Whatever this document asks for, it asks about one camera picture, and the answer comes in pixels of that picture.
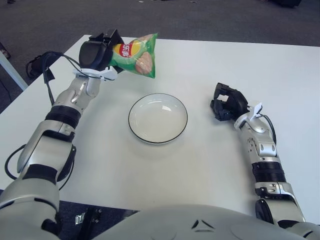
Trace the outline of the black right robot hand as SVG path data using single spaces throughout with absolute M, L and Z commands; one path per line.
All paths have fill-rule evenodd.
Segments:
M 215 118 L 221 122 L 236 121 L 240 116 L 249 112 L 248 102 L 243 94 L 220 82 L 215 87 L 210 108 Z

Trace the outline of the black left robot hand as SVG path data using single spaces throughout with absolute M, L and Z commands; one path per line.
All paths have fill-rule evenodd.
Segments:
M 112 66 L 113 48 L 124 41 L 116 28 L 106 33 L 92 35 L 79 51 L 79 65 L 82 69 L 105 70 Z

